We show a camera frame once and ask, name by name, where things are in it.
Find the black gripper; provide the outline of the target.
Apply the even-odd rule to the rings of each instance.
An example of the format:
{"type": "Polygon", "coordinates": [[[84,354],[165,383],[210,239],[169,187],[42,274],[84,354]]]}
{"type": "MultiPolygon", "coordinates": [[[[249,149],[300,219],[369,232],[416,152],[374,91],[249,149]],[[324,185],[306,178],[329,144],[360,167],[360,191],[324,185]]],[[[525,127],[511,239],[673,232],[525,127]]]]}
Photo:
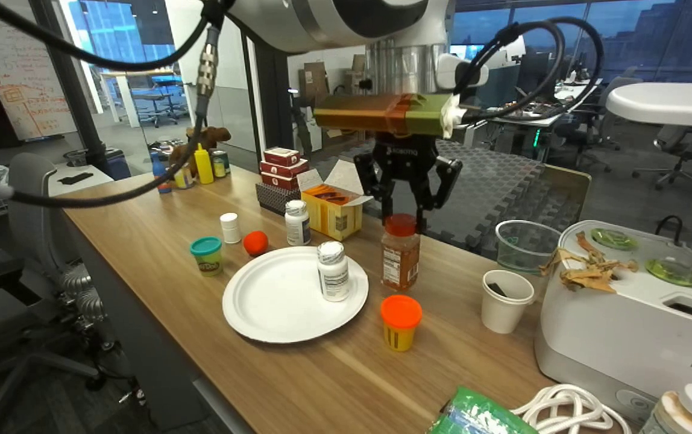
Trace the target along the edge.
{"type": "Polygon", "coordinates": [[[378,136],[374,155],[358,155],[354,167],[362,181],[362,191],[381,202],[384,218],[390,218],[395,181],[409,181],[411,185],[428,185],[433,167],[436,171],[440,187],[428,193],[425,207],[441,209],[447,205],[463,171],[463,161],[436,156],[436,144],[428,136],[378,136]]]}

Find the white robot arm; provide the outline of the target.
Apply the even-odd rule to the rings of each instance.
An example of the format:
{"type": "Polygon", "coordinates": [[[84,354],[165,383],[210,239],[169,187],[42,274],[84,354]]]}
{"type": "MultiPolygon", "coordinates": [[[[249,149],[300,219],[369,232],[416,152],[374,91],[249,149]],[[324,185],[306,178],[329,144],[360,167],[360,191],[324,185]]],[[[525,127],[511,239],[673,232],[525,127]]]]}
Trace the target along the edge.
{"type": "Polygon", "coordinates": [[[460,174],[445,161],[434,139],[448,137],[463,110],[453,95],[457,73],[441,70],[448,39],[448,0],[204,0],[204,17],[231,20],[253,42],[282,52],[364,46],[374,89],[331,95],[315,105],[329,131],[374,132],[374,156],[358,169],[384,211],[394,183],[406,181],[417,211],[440,209],[460,174]]]}

